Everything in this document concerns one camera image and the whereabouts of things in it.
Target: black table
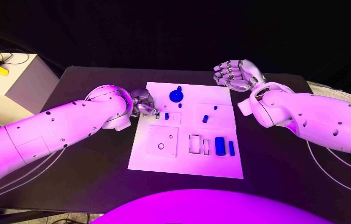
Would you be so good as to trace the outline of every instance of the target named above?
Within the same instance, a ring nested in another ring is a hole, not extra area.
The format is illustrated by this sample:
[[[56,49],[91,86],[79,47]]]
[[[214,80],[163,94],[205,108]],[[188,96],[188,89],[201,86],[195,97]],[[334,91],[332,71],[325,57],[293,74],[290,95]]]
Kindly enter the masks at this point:
[[[295,92],[311,93],[300,76],[266,74],[266,77],[269,81],[287,85]],[[84,99],[98,85],[118,85],[130,91],[146,87],[147,82],[215,86],[212,72],[74,66],[65,71],[43,110]],[[253,115],[243,116],[235,105],[248,95],[250,92],[231,91],[244,179],[127,170],[139,120],[131,118],[131,126],[121,132],[100,130],[72,145],[49,170],[0,196],[0,207],[105,213],[159,192],[214,189],[267,197],[331,221],[351,223],[351,191],[318,168],[306,141],[296,138],[286,128],[266,129]],[[326,171],[351,186],[348,166],[335,160],[325,148],[311,145]],[[17,170],[1,182],[23,174],[39,162]]]

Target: blue round object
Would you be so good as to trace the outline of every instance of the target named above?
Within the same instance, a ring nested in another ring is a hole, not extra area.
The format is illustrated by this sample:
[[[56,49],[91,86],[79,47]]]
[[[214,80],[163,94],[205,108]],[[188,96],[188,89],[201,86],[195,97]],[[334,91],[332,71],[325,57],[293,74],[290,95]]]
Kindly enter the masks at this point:
[[[169,98],[172,102],[181,102],[183,99],[182,88],[178,86],[178,89],[170,92]]]

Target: yellow object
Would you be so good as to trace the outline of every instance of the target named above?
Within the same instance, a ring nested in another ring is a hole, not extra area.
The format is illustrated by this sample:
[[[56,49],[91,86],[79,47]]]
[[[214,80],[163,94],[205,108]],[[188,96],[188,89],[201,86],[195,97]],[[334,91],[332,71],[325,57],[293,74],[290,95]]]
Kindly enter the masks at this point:
[[[0,67],[0,74],[1,74],[1,76],[7,76],[9,75],[9,70],[4,69],[3,67]]]

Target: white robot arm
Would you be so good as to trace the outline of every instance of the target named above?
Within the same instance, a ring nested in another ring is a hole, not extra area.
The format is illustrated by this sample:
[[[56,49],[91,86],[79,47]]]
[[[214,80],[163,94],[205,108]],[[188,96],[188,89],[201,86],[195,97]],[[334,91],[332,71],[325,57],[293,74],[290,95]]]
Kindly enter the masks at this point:
[[[129,93],[111,85],[97,87],[74,101],[0,127],[0,178],[64,149],[101,128],[123,130],[130,116],[157,114],[146,89]]]
[[[251,90],[238,103],[244,116],[253,114],[266,127],[287,127],[295,135],[334,150],[351,153],[351,104],[292,89],[266,79],[248,60],[220,64],[214,79],[235,91]]]

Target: blue rectangular block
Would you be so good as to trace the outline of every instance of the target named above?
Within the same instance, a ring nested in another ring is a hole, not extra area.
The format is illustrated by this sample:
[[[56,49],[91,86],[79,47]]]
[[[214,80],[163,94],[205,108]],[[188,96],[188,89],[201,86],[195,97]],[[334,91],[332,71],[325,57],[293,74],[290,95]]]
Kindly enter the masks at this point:
[[[225,145],[224,145],[224,138],[222,137],[215,137],[214,145],[215,145],[215,154],[218,156],[225,156]]]
[[[234,156],[235,152],[234,152],[234,143],[233,143],[233,141],[228,142],[228,150],[230,150],[230,155]]]

